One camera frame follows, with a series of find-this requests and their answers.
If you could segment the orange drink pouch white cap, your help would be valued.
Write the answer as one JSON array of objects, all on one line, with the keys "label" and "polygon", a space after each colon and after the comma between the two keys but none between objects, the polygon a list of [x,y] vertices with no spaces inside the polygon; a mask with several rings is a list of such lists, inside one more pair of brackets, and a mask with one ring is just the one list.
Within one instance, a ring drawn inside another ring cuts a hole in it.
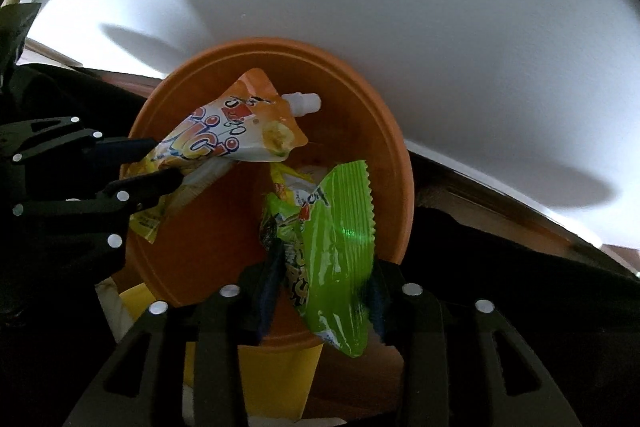
[{"label": "orange drink pouch white cap", "polygon": [[128,168],[126,176],[170,168],[183,175],[177,190],[131,216],[130,230],[153,243],[165,220],[237,162],[284,161],[292,150],[308,143],[297,119],[320,108],[317,93],[279,94],[262,69],[244,72],[219,98],[194,109],[145,158]]}]

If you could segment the green snack wrapper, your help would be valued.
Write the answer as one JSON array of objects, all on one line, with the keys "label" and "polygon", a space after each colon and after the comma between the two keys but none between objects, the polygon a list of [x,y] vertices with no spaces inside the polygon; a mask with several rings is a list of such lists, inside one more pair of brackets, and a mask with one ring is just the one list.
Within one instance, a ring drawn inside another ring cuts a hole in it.
[{"label": "green snack wrapper", "polygon": [[343,355],[368,344],[361,291],[370,279],[376,225],[369,168],[356,160],[330,170],[269,167],[260,239],[276,255],[285,287],[308,329]]}]

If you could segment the orange plastic trash bin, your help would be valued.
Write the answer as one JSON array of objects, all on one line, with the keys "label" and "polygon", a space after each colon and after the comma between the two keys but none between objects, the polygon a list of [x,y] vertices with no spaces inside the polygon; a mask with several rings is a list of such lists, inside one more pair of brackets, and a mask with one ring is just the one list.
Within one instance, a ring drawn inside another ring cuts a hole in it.
[{"label": "orange plastic trash bin", "polygon": [[[382,98],[358,72],[329,53],[268,38],[218,46],[186,62],[156,88],[131,136],[160,143],[194,109],[219,98],[253,68],[262,69],[279,94],[317,93],[321,98],[319,112],[297,119],[308,143],[277,162],[304,171],[365,161],[376,225],[374,260],[399,262],[408,245],[414,206],[408,150]],[[260,239],[262,206],[273,191],[271,164],[234,164],[165,220],[153,243],[131,231],[134,262],[156,298],[177,307],[200,303],[236,282],[245,268],[273,255]],[[288,297],[281,263],[280,272],[280,299],[262,337],[264,346],[279,351],[323,343]]]}]

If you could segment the white bed frame side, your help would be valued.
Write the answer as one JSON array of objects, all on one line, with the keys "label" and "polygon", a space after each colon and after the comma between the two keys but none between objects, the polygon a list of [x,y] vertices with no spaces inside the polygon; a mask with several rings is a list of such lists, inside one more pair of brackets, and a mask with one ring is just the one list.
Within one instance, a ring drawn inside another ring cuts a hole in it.
[{"label": "white bed frame side", "polygon": [[369,80],[411,150],[639,244],[639,0],[25,0],[80,64],[162,77],[233,39],[320,46]]}]

